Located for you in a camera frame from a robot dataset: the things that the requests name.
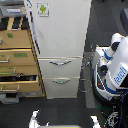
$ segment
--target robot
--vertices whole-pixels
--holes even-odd
[[[96,47],[93,90],[104,103],[117,104],[128,90],[128,37],[115,33],[111,46]]]

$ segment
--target wooden drawer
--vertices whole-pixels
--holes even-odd
[[[53,98],[76,98],[78,92],[79,79],[43,79],[46,96]]]
[[[31,49],[0,50],[0,66],[35,65]]]
[[[38,59],[38,62],[43,78],[80,76],[81,58]]]
[[[0,92],[36,92],[40,91],[39,79],[35,81],[0,82]]]
[[[0,31],[0,49],[31,48],[27,30]]]
[[[0,67],[0,76],[38,75],[36,65]]]

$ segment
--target white panel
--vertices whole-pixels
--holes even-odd
[[[79,79],[70,79],[70,81],[64,84],[52,82],[53,80],[55,79],[43,79],[48,99],[77,97]]]
[[[41,51],[38,57],[82,56],[91,0],[30,1],[37,42]],[[48,17],[38,15],[38,2],[48,3]]]
[[[38,61],[43,78],[80,76],[82,59],[39,59]]]

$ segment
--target white cabinet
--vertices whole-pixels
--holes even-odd
[[[76,97],[91,0],[24,0],[24,4],[47,98]],[[50,81],[54,78],[74,80],[58,87]]]

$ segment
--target blue label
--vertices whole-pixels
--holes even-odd
[[[120,67],[120,71],[117,73],[117,76],[114,78],[115,82],[120,85],[122,79],[124,79],[126,74],[126,69],[124,67]]]

